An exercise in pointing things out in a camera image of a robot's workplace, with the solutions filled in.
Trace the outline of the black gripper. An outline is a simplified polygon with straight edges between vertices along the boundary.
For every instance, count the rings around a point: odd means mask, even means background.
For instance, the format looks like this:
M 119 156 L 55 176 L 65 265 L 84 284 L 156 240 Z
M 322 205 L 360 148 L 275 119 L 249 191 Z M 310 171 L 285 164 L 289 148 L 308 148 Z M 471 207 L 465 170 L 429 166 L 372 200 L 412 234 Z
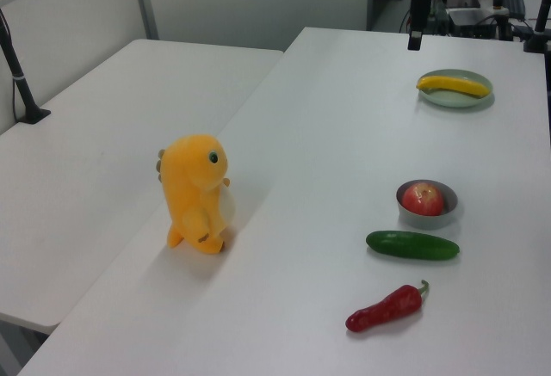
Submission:
M 409 51 L 419 51 L 421 48 L 423 31 L 427 26 L 427 21 L 431 9 L 432 0 L 411 0 L 411 32 L 409 33 L 408 46 Z

